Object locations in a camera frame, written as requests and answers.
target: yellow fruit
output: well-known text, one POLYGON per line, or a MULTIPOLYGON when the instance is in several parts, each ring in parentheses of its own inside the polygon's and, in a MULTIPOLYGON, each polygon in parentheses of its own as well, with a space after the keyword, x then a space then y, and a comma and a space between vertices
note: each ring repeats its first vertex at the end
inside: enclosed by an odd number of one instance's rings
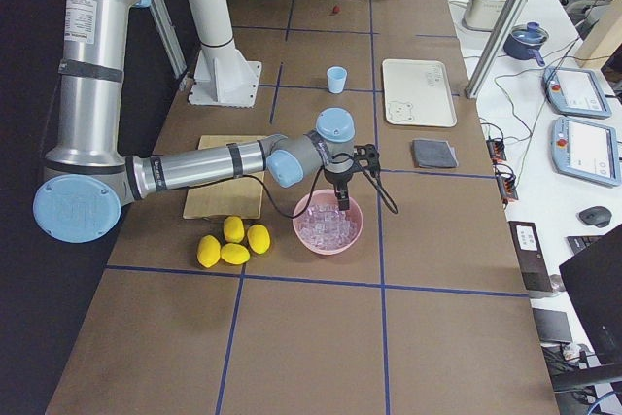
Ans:
POLYGON ((221 258, 221 242, 213 235, 206 235, 198 242, 196 258, 203 267, 212 267, 221 258))
POLYGON ((229 264, 244 264, 251 258, 251 253, 242 245, 227 243, 221 248, 221 258, 229 264))
POLYGON ((225 240, 229 243, 240 243, 244 240, 244 225, 238 216, 229 216, 223 223, 225 240))
POLYGON ((264 225, 251 225, 249 231, 246 232, 249 238, 249 247, 258 255, 262 255, 270 248, 270 233, 264 225))

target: pot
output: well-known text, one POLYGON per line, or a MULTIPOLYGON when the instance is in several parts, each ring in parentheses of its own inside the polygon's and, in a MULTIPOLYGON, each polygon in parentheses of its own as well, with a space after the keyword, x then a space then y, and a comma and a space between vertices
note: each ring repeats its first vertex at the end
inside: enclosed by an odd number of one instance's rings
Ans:
POLYGON ((538 23, 531 21, 512 28, 505 40, 503 50, 510 57, 519 60, 531 60, 534 58, 537 64, 543 67, 544 60, 539 50, 547 39, 548 33, 540 28, 538 23))

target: black mouse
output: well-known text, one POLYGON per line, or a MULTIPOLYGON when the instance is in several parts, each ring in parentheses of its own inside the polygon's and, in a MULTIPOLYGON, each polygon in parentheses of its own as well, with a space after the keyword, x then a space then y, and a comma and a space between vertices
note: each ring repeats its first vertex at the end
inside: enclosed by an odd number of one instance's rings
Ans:
POLYGON ((604 206, 592 206, 579 213, 579 219, 587 225, 607 227, 611 221, 611 211, 604 206))

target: toaster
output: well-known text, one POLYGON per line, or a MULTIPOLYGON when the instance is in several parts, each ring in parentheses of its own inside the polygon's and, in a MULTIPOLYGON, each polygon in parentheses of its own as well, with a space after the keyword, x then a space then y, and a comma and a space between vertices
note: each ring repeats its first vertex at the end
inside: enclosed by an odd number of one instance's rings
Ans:
POLYGON ((507 0, 468 0, 463 25, 475 31, 492 31, 507 0))

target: pink bowl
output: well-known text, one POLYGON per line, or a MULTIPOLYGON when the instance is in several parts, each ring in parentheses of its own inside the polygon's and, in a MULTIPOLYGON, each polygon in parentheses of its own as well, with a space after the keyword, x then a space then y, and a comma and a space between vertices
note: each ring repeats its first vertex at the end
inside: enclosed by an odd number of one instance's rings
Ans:
MULTIPOLYGON (((300 212, 300 210, 306 204, 308 198, 309 198, 309 195, 307 194, 300 201, 298 201, 298 204, 296 204, 295 209, 294 209, 295 213, 300 212)), ((334 191, 333 190, 316 190, 313 192, 313 196, 311 196, 311 203, 309 204, 309 208, 311 208, 312 206, 330 205, 330 204, 333 204, 333 205, 337 204, 337 198, 334 195, 334 191)), ((340 246, 339 248, 322 249, 321 247, 318 247, 316 245, 313 245, 303 240, 300 230, 302 229, 304 218, 308 216, 306 213, 292 221, 294 225, 295 235, 298 237, 300 242, 302 242, 302 245, 304 245, 305 247, 307 247, 309 250, 311 250, 314 253, 318 253, 320 255, 336 255, 337 253, 341 253, 347 250, 348 248, 350 248, 359 239, 359 237, 361 236, 361 231, 363 230, 363 212, 361 211, 361 207, 355 201, 354 198, 350 197, 350 209, 346 211, 345 213, 346 213, 346 219, 356 225, 357 232, 351 241, 349 241, 345 245, 340 246)))

